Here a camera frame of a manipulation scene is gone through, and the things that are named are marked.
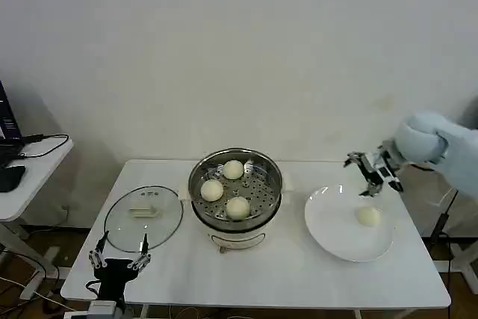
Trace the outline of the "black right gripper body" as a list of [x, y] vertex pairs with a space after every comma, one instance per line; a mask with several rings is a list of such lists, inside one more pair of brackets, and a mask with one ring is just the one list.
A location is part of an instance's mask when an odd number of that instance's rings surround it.
[[375, 152], [370, 153], [369, 163], [373, 172], [383, 183], [387, 183], [396, 192], [403, 192], [402, 183], [396, 174], [397, 164], [387, 149], [379, 147]]

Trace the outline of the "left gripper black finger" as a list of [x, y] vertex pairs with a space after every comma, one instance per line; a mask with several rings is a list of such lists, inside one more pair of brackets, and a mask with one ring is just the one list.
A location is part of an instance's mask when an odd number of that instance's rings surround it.
[[128, 268], [132, 270], [143, 270], [147, 264], [150, 263], [150, 260], [151, 254], [149, 253], [148, 236], [145, 233], [140, 246], [140, 255], [128, 265]]
[[100, 269], [107, 267], [107, 262], [103, 256], [103, 250], [105, 244], [108, 240], [108, 232], [105, 232], [104, 235], [98, 240], [94, 250], [89, 251], [89, 260], [93, 269]]

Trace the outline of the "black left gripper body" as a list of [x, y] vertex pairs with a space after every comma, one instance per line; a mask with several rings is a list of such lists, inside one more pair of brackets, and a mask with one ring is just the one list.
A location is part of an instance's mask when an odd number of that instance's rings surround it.
[[131, 259], [107, 258], [106, 266], [94, 269], [93, 273], [100, 281], [98, 299], [123, 299], [125, 286], [138, 276]]

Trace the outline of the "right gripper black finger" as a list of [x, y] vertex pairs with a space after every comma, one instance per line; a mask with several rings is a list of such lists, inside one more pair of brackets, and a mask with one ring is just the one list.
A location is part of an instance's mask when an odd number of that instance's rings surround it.
[[376, 196], [382, 190], [383, 180], [377, 172], [369, 173], [367, 170], [362, 171], [362, 175], [367, 182], [367, 187], [362, 191], [360, 196]]
[[372, 170], [373, 165], [370, 163], [366, 152], [348, 152], [347, 159], [344, 161], [344, 167], [351, 164], [356, 164], [359, 167], [363, 167], [366, 170]]

